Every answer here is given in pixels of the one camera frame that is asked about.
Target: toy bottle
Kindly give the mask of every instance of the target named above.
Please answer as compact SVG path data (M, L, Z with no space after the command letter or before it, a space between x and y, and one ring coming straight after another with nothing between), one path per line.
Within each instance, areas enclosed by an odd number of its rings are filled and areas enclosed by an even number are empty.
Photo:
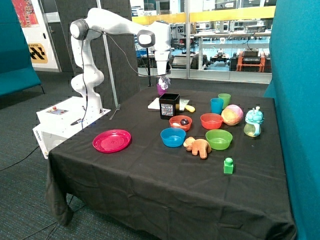
M260 111L260 107L250 110L245 116L244 133L249 137L256 137L261 134L260 125L264 122L264 114Z

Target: glass wall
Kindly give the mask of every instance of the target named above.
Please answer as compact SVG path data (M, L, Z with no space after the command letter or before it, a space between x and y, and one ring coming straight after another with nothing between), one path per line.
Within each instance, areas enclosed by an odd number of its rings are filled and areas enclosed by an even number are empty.
M134 22L171 26L171 77L269 83L276 0L131 0ZM139 72L148 73L137 45ZM156 75L152 49L150 74Z

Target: yellow sign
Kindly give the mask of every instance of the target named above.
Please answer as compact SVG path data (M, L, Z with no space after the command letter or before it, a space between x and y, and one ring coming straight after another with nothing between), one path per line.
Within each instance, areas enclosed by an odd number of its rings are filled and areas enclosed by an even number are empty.
M46 55L45 48L40 43L28 44L31 62L33 64L47 64L48 58Z

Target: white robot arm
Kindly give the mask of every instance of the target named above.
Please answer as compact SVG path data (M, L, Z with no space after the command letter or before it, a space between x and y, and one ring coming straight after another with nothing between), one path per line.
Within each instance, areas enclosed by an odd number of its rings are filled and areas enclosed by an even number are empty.
M166 22L155 21L150 26L144 26L108 10L92 8L86 19L78 19L71 23L70 32L75 63L83 68L83 75L74 77L71 85L84 97L84 101L87 100L88 114L96 114L103 109L100 95L94 92L94 87L103 82L104 75L95 65L90 47L91 40L99 38L101 33L137 35L140 46L144 48L154 46L158 75L162 76L171 72L169 65L171 28Z

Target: green bowl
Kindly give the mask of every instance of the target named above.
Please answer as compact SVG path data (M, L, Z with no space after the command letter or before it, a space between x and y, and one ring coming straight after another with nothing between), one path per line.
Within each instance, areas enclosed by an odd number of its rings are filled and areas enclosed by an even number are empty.
M226 130L213 129L206 132L205 138L212 149L225 150L229 147L233 137L232 134Z

